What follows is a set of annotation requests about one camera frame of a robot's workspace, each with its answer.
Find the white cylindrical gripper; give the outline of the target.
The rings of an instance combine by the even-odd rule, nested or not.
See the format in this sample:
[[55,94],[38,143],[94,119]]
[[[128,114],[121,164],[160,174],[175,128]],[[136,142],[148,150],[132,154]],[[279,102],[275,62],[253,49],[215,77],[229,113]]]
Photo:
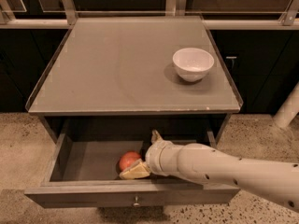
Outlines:
[[120,173],[123,180],[145,178],[152,171],[156,175],[170,175],[173,160],[173,143],[164,141],[157,130],[151,133],[151,143],[146,153],[146,162],[138,159]]

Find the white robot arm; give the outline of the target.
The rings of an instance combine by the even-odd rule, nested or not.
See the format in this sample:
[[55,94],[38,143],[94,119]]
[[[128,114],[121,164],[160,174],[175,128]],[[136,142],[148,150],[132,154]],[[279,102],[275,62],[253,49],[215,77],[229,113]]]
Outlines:
[[224,184],[245,190],[299,212],[299,166],[296,163],[238,158],[198,143],[175,144],[154,130],[144,156],[124,153],[120,178],[151,174],[174,176],[195,184]]

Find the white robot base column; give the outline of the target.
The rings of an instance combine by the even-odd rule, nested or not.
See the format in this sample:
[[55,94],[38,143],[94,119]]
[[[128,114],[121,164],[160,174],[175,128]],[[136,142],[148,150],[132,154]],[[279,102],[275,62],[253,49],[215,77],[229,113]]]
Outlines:
[[299,113],[299,82],[273,117],[280,128],[286,128]]

